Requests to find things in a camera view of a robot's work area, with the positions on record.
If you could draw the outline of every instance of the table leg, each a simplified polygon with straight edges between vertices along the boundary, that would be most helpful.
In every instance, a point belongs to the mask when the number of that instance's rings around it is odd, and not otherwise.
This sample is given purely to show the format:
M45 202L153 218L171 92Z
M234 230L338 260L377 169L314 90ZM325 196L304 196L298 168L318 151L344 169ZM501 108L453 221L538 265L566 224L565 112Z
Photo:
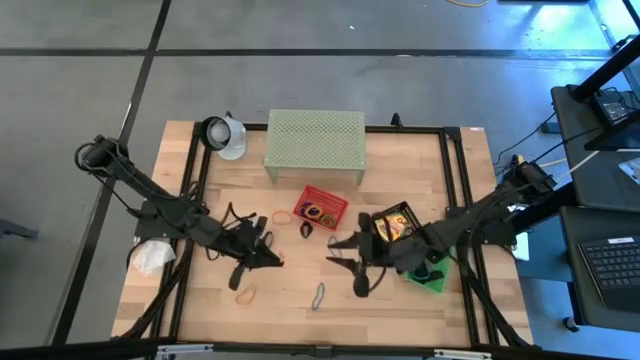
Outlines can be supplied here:
M362 184L362 179L364 178L364 170L358 170L356 173L356 185L360 186Z
M276 183L278 181L278 168L276 167L264 167L267 170L267 174L269 174L269 178L271 178L272 183Z

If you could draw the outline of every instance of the rubber band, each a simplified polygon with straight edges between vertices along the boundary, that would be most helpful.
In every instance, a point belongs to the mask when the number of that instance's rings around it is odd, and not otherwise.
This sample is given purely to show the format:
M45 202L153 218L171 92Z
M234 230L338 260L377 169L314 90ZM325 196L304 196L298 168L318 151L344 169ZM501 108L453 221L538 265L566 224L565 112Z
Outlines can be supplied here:
M311 204L304 209L304 216L312 220L320 219L322 216L322 208L318 205Z
M338 239L335 236L333 235L329 236L329 245L335 244L337 242L338 242ZM331 255L335 257L342 257L342 250L340 249L329 248L329 252L331 253Z
M249 284L238 296L236 296L236 304L238 305L249 305L253 301L253 298L256 296L256 286L254 284Z
M323 226L326 226L326 227L332 229L334 226L336 226L336 218L334 218L333 215L331 215L331 214L324 214L320 218L320 223Z
M300 216L305 216L305 215L304 215L304 211L305 211L305 210L307 210L307 208L308 208L309 206L311 206L311 205L313 205L313 203L312 203L312 202L309 202L309 201L307 201L307 202L305 202L304 204L302 204L302 206L300 206L300 208L298 209L298 214L299 214Z
M324 291L324 283L318 284L318 288L316 289L316 297L314 297L313 301L311 302L311 310L318 310L320 304L322 303L322 299L324 299Z
M280 214L287 215L289 217L289 220L276 221L276 216ZM289 225L293 222L293 216L291 216L291 214L289 214L287 210L276 210L273 212L273 214L271 214L271 222L273 223L273 225Z

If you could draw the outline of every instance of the black desk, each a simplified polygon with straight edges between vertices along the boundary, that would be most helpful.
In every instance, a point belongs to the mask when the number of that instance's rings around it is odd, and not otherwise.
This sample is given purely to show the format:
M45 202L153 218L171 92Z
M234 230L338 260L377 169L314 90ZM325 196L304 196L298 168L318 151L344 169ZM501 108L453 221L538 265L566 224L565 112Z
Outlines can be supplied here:
M569 283L569 294L576 323L640 332L640 313L610 310L604 306L578 250L578 244L583 241L640 235L640 214L561 207L560 218L572 265L573 282Z
M563 139L601 125L589 105L575 101L566 87L554 87L551 97ZM569 168L591 154L584 149L584 144L601 133L602 130L597 130L564 145ZM571 177L578 204L640 212L640 186L618 167L618 164L637 157L640 157L639 153L602 151L576 169Z

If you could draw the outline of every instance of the wooden table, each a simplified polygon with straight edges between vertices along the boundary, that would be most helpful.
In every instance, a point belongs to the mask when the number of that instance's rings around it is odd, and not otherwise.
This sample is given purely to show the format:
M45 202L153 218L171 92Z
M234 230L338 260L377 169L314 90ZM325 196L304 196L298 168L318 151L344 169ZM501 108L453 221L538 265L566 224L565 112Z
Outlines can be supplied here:
M169 121L160 144L153 180L177 194L193 122ZM462 128L468 173L474 199L495 187L484 130ZM428 134L367 133L367 172L356 187L352 173L339 171L301 172L282 169L272 184L262 166L266 131L248 131L248 151L237 161L211 158L205 200L211 216L221 219L227 203L236 212L256 211L268 216L279 209L292 210L304 185L312 184L349 200L349 207L335 235L344 239L357 228L359 212L375 212L407 200L422 223L442 219L447 204L438 137ZM455 163L450 153L456 194L463 204ZM196 159L194 179L199 160ZM353 277L346 269L327 260L330 233L317 227L309 239L299 234L299 220L274 225L272 248L285 258L282 268L245 272L237 292L228 287L236 266L230 258L207 260L204 249L193 255L179 339L189 341L233 341L248 343L340 344L391 346L469 346L469 336L458 269L454 267L443 294L422 289L387 272L369 298L353 294ZM506 319L527 341L531 332L514 260L499 247L483 249L491 295ZM355 252L344 253L355 257ZM368 271L374 281L380 270ZM160 275L143 277L129 268L122 291L113 335L129 329L156 295ZM326 294L320 309L311 302L320 282ZM249 305L238 305L236 296L250 284L257 288ZM165 308L161 334L168 333L173 296ZM481 339L486 342L480 303L475 302Z

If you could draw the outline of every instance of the red plastic basket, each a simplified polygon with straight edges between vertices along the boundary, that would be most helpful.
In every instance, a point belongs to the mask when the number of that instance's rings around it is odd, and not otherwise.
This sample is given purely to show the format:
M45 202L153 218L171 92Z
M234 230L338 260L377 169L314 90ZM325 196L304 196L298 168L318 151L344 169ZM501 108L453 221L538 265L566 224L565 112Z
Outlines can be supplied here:
M319 219L309 219L306 217L304 215L304 205L307 203L311 203L322 208L323 214L331 214L336 219L336 224L333 227L327 227L323 225ZM347 200L311 185L307 185L304 187L304 191L302 192L302 195L300 195L300 199L298 199L296 207L293 208L293 214L327 230L335 230L338 227L338 224L340 224L340 219L342 219L342 215L344 215L344 211L347 209L347 206L349 206L349 202Z

